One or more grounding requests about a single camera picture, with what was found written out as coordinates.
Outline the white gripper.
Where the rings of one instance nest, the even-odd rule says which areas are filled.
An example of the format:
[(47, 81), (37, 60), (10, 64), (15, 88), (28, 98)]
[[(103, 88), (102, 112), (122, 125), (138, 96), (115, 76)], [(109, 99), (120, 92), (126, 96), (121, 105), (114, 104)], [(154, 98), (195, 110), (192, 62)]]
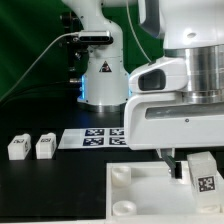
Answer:
[(174, 93), (136, 94), (125, 107), (124, 133), (132, 150), (158, 149), (171, 177), (181, 179), (174, 148), (224, 146), (224, 103), (184, 104)]

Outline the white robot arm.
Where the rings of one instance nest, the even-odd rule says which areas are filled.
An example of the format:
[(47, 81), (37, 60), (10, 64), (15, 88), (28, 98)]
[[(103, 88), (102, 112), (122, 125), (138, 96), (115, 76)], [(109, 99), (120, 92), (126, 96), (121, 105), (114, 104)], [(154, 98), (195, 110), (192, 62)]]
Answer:
[[(124, 111), (132, 150), (224, 146), (224, 0), (62, 0), (84, 27), (89, 50), (79, 102)], [(137, 5), (141, 27), (164, 55), (127, 73), (121, 28), (105, 7)]]

